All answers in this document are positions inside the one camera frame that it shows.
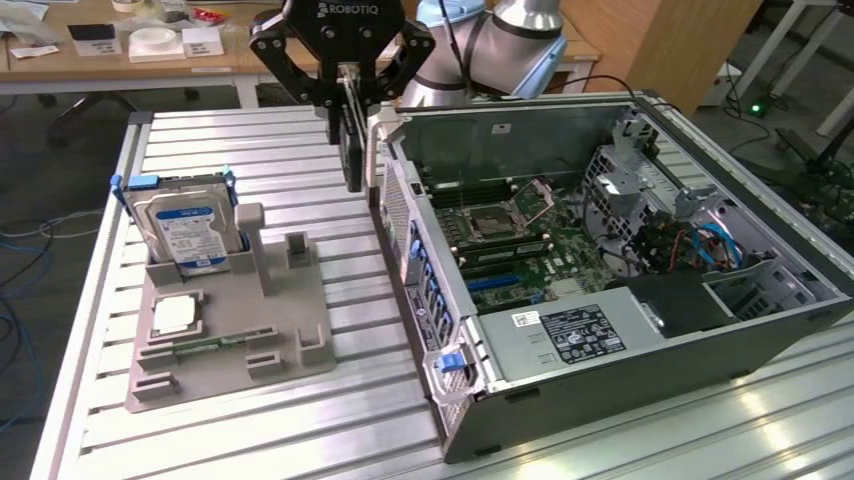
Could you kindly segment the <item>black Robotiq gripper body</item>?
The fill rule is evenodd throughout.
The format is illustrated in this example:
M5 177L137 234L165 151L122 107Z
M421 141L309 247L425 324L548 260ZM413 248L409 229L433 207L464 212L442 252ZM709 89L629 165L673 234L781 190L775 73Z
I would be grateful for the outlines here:
M320 61L318 74L309 81L308 96L318 107L341 103L340 66L360 67L360 94L370 105L401 95L408 85L408 53L377 71L377 59L408 27L398 1L286 1L285 24Z

